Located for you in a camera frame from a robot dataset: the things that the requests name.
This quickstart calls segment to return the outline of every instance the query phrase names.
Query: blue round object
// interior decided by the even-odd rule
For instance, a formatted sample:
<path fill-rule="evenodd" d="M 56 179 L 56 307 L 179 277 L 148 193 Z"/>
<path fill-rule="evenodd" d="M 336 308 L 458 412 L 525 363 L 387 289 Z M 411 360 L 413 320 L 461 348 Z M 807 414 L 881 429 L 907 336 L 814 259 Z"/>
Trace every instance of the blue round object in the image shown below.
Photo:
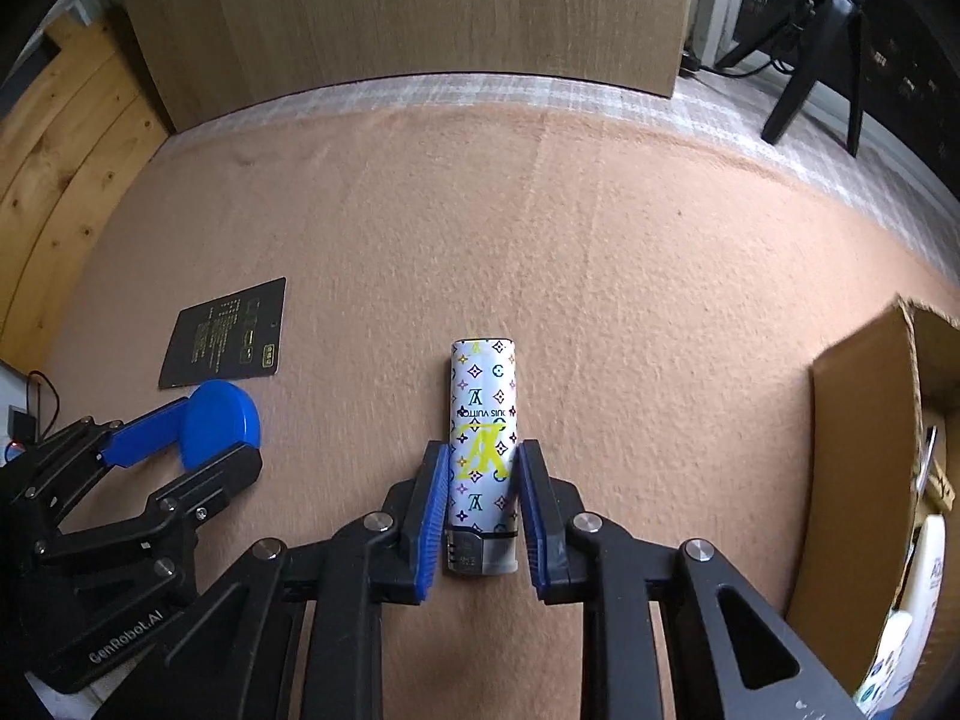
<path fill-rule="evenodd" d="M 203 382 L 187 401 L 179 449 L 186 469 L 195 469 L 237 442 L 260 447 L 260 416 L 237 385 Z"/>

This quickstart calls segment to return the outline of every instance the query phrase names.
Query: colorful monogram pattern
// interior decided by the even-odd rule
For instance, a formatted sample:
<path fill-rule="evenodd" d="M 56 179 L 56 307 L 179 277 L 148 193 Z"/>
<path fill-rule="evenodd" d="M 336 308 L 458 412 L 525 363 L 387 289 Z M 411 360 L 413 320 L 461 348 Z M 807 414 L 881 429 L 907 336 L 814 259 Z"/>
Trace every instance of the colorful monogram pattern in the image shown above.
<path fill-rule="evenodd" d="M 448 522 L 477 533 L 515 533 L 510 472 L 517 451 L 517 366 L 508 338 L 453 344 Z"/>

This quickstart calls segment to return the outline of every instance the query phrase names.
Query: white patterned lighter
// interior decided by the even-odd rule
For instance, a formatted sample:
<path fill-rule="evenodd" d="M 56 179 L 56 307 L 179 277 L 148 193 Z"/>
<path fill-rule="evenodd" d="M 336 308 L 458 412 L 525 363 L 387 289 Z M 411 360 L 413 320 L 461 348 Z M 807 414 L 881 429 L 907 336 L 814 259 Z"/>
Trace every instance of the white patterned lighter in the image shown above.
<path fill-rule="evenodd" d="M 508 338 L 452 347 L 448 567 L 462 574 L 517 570 L 511 470 L 517 451 L 517 357 Z"/>

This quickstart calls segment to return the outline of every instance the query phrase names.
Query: silver bolt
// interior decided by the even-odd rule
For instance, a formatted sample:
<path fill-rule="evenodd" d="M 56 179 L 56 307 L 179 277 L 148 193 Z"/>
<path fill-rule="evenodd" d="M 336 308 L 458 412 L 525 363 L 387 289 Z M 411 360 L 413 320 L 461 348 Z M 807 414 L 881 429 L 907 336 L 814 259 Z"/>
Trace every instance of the silver bolt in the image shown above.
<path fill-rule="evenodd" d="M 154 563 L 154 573 L 159 577 L 171 577 L 176 571 L 176 565 L 169 557 L 161 557 Z"/>
<path fill-rule="evenodd" d="M 261 538 L 253 544 L 251 552 L 258 560 L 273 560 L 283 552 L 283 542 L 279 538 Z"/>
<path fill-rule="evenodd" d="M 370 512 L 363 518 L 363 526 L 373 533 L 383 533 L 394 526 L 394 519 L 387 512 Z"/>
<path fill-rule="evenodd" d="M 686 553 L 693 557 L 693 560 L 697 562 L 707 562 L 713 553 L 716 551 L 713 549 L 713 544 L 707 541 L 705 538 L 691 538 L 683 549 L 686 550 Z"/>
<path fill-rule="evenodd" d="M 573 527 L 584 533 L 596 533 L 603 527 L 603 519 L 593 512 L 580 512 L 573 518 Z"/>

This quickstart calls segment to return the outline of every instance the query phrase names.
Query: black card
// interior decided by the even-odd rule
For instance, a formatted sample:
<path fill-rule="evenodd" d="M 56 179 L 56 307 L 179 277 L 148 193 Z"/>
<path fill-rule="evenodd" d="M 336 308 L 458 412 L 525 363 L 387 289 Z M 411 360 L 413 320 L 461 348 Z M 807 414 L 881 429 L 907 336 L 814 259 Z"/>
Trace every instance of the black card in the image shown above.
<path fill-rule="evenodd" d="M 163 358 L 160 389 L 277 372 L 286 286 L 279 278 L 183 309 Z"/>

